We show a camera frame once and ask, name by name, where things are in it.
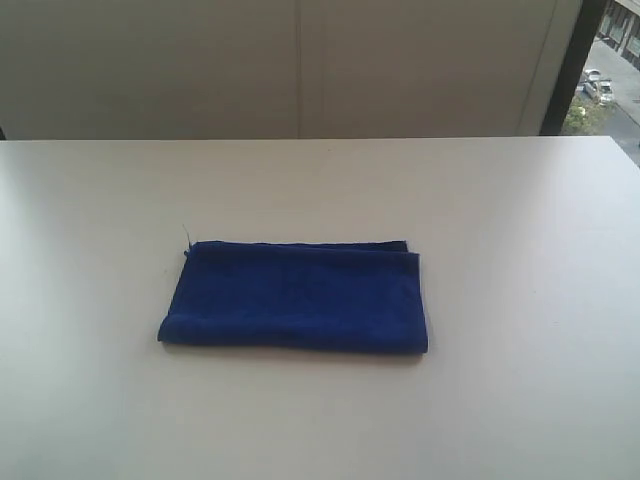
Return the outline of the black window frame post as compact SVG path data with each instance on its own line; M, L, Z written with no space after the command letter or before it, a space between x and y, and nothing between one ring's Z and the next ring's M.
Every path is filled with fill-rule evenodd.
M561 133L575 93L575 87L591 50L606 4L606 0L584 0L581 2L554 90L539 130L540 136L558 136Z

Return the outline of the blue towel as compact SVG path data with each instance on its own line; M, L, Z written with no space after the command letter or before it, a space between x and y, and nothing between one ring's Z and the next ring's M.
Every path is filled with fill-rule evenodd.
M190 244L157 339L423 355L420 257L403 240Z

